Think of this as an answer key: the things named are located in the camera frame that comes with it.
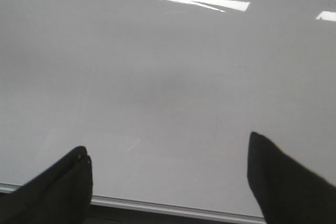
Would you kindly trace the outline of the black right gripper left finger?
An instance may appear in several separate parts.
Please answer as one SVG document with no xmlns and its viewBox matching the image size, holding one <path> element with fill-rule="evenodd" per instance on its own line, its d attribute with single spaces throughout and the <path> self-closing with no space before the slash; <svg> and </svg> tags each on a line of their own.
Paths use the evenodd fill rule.
<svg viewBox="0 0 336 224">
<path fill-rule="evenodd" d="M 91 157 L 84 146 L 77 146 L 1 197 L 1 223 L 83 223 L 92 190 Z"/>
</svg>

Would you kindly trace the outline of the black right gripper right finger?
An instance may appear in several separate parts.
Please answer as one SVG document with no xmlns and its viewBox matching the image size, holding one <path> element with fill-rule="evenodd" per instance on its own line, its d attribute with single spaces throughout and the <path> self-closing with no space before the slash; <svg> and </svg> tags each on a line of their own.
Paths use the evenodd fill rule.
<svg viewBox="0 0 336 224">
<path fill-rule="evenodd" d="M 247 180 L 266 223 L 335 223 L 335 185 L 257 132 L 249 136 Z"/>
</svg>

